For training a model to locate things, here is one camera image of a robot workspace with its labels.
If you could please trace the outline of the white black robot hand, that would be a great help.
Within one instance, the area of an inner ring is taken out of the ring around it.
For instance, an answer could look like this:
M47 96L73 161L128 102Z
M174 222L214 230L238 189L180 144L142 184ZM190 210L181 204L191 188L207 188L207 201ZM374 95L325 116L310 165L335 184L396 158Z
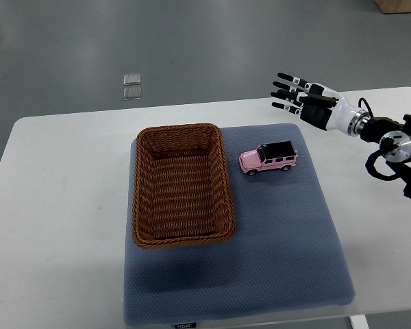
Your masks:
M273 85L277 90L272 91L271 96L290 103L299 100L303 105L301 109L273 102L274 108L300 115L302 121L321 130L338 130L348 136L358 136L367 123L367 111L352 106L343 94L287 73L278 73L277 76L291 82L293 86L274 81ZM304 95L307 95L309 100L304 100Z

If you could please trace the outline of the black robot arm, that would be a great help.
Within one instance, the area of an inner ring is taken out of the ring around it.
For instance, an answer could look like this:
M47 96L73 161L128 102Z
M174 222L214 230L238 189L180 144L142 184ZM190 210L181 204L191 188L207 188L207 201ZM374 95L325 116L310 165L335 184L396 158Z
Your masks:
M367 172L386 182L403 180L403 195L411 199L411 114L403 116L403 123L377 117L363 97L353 106L342 93L322 84L286 73L277 76L281 80L273 82L277 88L271 92L277 100L273 107L297 115L320 130L338 130L376 143L377 151L365 163Z

